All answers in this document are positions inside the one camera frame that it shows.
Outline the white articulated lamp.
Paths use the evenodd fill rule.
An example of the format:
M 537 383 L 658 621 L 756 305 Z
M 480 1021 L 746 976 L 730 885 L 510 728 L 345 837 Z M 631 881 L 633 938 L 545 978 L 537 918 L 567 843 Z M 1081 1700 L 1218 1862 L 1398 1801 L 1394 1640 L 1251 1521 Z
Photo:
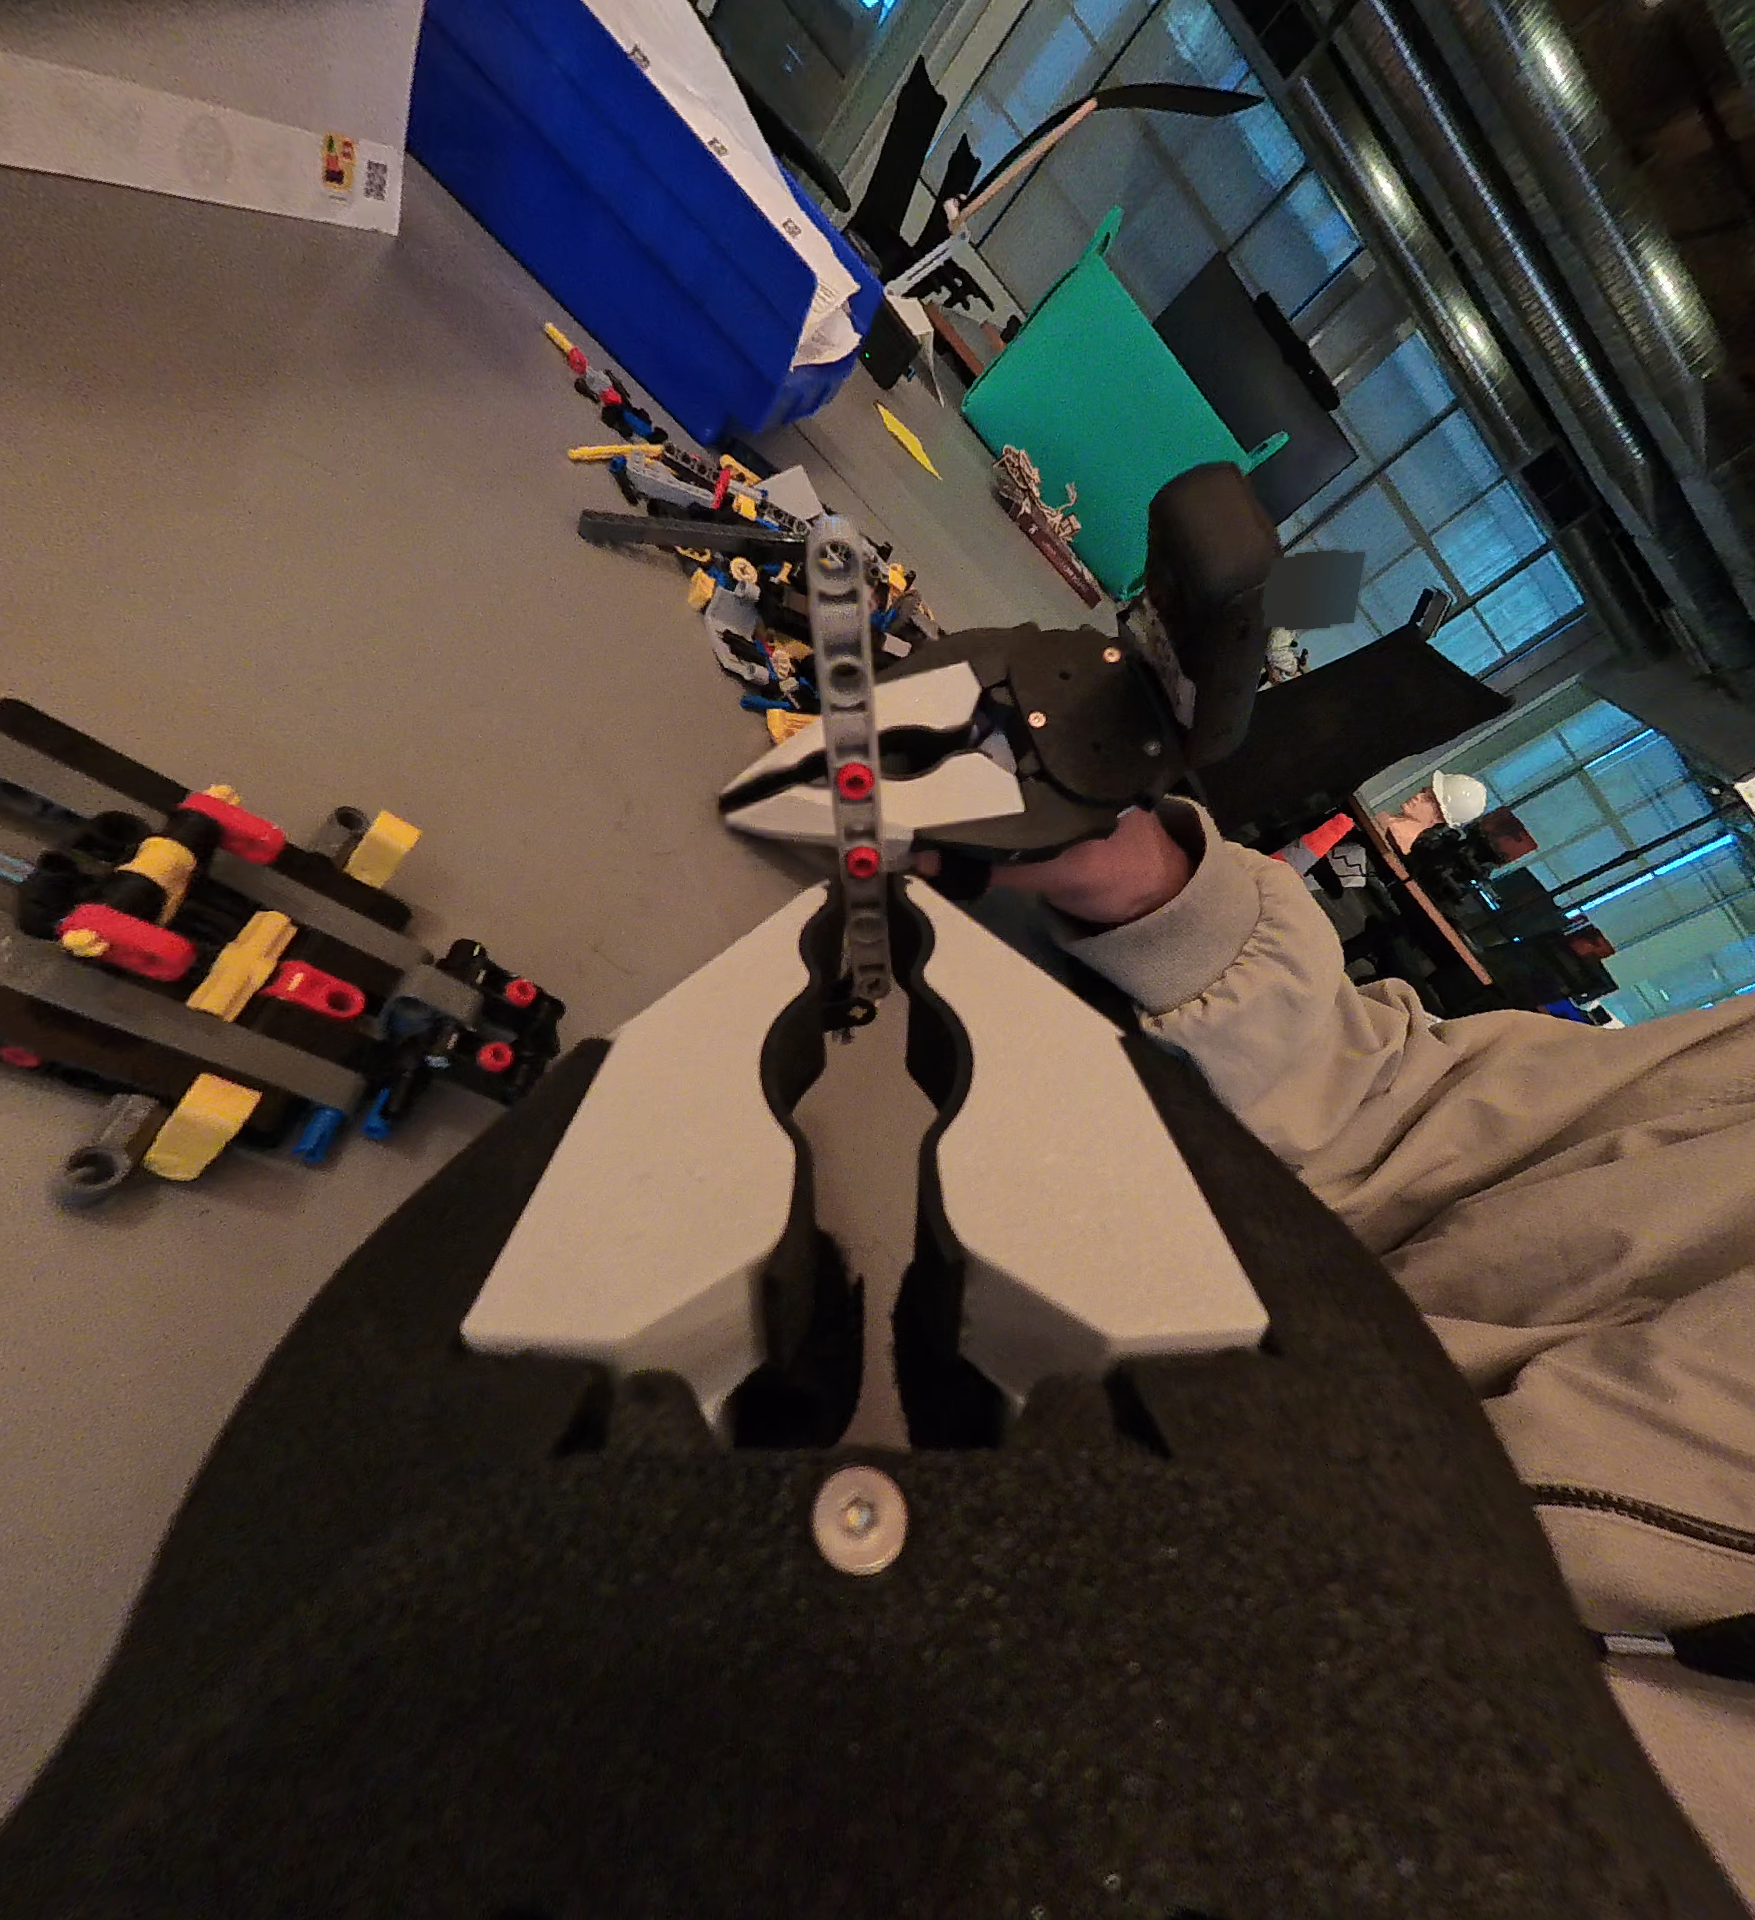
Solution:
M 1124 109 L 1164 111 L 1214 121 L 1263 105 L 1263 97 L 1243 91 L 1164 81 L 1101 87 L 1057 109 L 1033 133 L 1017 141 L 964 194 L 944 196 L 940 204 L 944 238 L 936 244 L 920 242 L 906 264 L 886 282 L 886 296 L 896 303 L 924 294 L 944 262 L 954 258 L 960 244 L 964 244 L 970 222 L 1093 115 Z

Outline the grey instruction booklet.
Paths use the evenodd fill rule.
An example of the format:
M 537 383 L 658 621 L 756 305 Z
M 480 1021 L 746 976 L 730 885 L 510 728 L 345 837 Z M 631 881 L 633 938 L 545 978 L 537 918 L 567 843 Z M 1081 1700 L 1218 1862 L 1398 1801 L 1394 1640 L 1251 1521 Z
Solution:
M 420 2 L 0 2 L 0 167 L 395 234 Z

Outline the silver air duct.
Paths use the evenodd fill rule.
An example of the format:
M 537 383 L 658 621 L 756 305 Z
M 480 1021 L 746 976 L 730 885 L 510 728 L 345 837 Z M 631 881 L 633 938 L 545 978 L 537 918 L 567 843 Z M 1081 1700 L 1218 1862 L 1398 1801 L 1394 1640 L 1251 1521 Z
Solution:
M 1755 710 L 1755 4 L 1226 4 L 1610 657 Z

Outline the grey beam toy brick subassembly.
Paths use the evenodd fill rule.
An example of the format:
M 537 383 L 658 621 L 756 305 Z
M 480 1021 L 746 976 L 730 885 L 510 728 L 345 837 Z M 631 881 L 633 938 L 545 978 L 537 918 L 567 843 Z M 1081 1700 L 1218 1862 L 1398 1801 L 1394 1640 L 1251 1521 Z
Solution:
M 847 1045 L 875 1021 L 894 984 L 892 916 L 904 855 L 886 831 L 869 583 L 863 541 L 847 518 L 815 520 L 807 585 L 835 865 L 799 936 L 799 956 L 823 1035 Z

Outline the green felt bag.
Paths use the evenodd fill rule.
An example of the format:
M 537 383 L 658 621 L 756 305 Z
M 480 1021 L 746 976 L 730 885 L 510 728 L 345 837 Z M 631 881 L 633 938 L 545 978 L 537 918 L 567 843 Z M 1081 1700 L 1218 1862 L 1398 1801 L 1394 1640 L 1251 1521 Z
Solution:
M 1249 448 L 1218 417 L 1105 262 L 1122 220 L 1105 214 L 960 401 L 990 454 L 1015 448 L 1077 490 L 1075 553 L 1118 603 L 1142 589 L 1148 508 L 1166 482 L 1214 464 L 1253 472 L 1289 444 L 1275 432 Z

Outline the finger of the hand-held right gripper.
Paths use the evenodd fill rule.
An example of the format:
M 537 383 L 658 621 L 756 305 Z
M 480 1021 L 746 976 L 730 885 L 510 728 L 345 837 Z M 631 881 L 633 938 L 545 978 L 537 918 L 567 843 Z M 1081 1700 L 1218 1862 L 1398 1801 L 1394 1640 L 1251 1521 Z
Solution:
M 873 770 L 884 781 L 910 781 L 968 750 L 980 700 L 982 686 L 968 664 L 878 682 Z M 754 807 L 787 797 L 823 805 L 825 787 L 823 722 L 811 716 L 738 772 L 720 791 L 720 805 Z
M 928 851 L 932 835 L 1023 815 L 1013 770 L 974 746 L 873 746 L 855 756 L 875 776 L 886 865 Z M 773 746 L 722 789 L 722 821 L 744 837 L 829 853 L 837 785 L 821 746 Z

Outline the blue plastic bin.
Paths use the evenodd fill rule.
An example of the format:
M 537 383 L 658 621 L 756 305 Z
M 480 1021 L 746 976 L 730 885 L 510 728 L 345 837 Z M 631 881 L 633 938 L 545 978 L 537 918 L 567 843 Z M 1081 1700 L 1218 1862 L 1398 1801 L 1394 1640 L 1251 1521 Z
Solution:
M 861 341 L 795 369 L 817 278 L 585 4 L 426 4 L 410 153 L 704 444 L 821 411 L 884 301 L 835 228 Z

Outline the orange cone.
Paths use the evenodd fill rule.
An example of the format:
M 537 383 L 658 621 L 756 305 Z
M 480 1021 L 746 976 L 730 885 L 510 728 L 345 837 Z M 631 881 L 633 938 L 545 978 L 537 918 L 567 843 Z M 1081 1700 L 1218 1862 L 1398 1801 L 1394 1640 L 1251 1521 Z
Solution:
M 1271 855 L 1303 877 L 1323 899 L 1341 899 L 1370 885 L 1368 845 L 1356 819 L 1350 813 L 1335 813 Z

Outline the grey desk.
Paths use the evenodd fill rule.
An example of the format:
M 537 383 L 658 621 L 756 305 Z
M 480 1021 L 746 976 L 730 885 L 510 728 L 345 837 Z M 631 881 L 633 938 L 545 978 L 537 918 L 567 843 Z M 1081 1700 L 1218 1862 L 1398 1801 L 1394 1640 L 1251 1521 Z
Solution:
M 716 821 L 763 728 L 676 569 L 577 541 L 549 321 L 581 339 L 418 171 L 389 238 L 0 169 L 0 698 L 295 833 L 391 809 L 418 924 L 577 1041 L 809 875 Z M 63 1212 L 95 1115 L 0 1067 L 0 1819 L 260 1365 L 490 1109 Z

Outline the pile of mixed toy bricks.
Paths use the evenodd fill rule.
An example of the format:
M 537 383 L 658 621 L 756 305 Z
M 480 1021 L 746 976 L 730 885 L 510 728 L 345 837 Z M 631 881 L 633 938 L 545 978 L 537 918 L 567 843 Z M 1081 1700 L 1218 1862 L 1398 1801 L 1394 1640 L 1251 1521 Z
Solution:
M 611 506 L 579 514 L 577 536 L 670 561 L 740 706 L 765 720 L 777 744 L 811 728 L 821 694 L 807 549 L 823 520 L 811 474 L 775 470 L 744 442 L 716 452 L 680 442 L 621 371 L 557 323 L 543 333 L 607 432 L 605 444 L 569 450 L 575 468 L 601 472 L 617 494 Z

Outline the black folding screen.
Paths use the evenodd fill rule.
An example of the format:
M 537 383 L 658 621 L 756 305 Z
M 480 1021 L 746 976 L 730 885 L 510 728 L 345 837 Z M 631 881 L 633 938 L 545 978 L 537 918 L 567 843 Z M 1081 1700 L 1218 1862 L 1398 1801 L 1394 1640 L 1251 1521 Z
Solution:
M 1200 801 L 1226 837 L 1303 827 L 1394 764 L 1428 758 L 1511 708 L 1410 621 L 1261 692 L 1243 742 L 1200 772 Z

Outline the black monitor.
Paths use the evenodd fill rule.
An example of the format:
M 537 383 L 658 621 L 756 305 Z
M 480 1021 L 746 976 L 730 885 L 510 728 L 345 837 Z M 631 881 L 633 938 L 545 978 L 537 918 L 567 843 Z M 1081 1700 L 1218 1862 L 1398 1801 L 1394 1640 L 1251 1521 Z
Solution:
M 1337 422 L 1339 395 L 1269 294 L 1251 294 L 1214 256 L 1156 319 L 1156 333 L 1233 436 L 1281 444 L 1249 470 L 1273 520 L 1305 508 L 1358 460 Z

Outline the small wooden model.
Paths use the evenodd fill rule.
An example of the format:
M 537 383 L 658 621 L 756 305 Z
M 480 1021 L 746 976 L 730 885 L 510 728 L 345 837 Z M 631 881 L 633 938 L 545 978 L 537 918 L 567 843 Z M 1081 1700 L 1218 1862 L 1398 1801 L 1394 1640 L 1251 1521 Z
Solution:
M 1081 532 L 1081 520 L 1075 512 L 1079 496 L 1075 484 L 1065 486 L 1061 506 L 1051 506 L 1043 496 L 1041 470 L 1035 468 L 1029 454 L 1005 446 L 990 466 L 990 490 L 1009 522 L 1033 543 L 1033 549 L 1051 565 L 1081 605 L 1095 609 L 1103 601 L 1103 589 L 1075 549 Z

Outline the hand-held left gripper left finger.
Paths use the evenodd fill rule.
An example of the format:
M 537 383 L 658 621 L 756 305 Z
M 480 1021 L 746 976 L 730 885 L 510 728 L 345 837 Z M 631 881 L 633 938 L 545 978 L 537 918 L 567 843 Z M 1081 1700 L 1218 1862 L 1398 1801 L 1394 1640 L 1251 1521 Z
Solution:
M 670 1373 L 720 1428 L 813 1319 L 795 1109 L 823 1075 L 833 897 L 813 885 L 609 1039 L 460 1335 Z

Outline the toy brick chassis assembly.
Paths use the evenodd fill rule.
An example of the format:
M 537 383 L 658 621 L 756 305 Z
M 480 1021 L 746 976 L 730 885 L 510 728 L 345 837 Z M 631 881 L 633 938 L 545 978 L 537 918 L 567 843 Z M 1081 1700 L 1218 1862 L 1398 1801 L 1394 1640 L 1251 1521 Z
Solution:
M 567 1006 L 480 942 L 416 934 L 389 889 L 416 841 L 341 807 L 301 843 L 228 783 L 0 700 L 0 1065 L 101 1099 L 61 1206 L 192 1184 L 232 1148 L 315 1168 L 440 1087 L 537 1087 Z

